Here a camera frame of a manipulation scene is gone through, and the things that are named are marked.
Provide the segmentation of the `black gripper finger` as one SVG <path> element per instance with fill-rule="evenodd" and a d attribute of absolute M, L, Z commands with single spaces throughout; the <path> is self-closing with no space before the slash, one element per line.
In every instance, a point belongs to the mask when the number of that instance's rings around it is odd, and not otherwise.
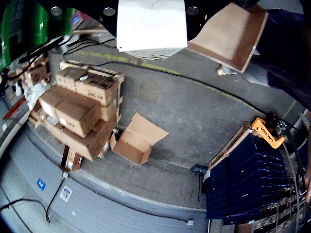
<path fill-rule="evenodd" d="M 74 8 L 100 22 L 114 37 L 117 37 L 118 0 L 47 0 L 46 10 L 53 7 L 62 10 Z"/>
<path fill-rule="evenodd" d="M 232 0 L 186 0 L 188 41 L 194 39 L 211 17 L 231 2 Z"/>

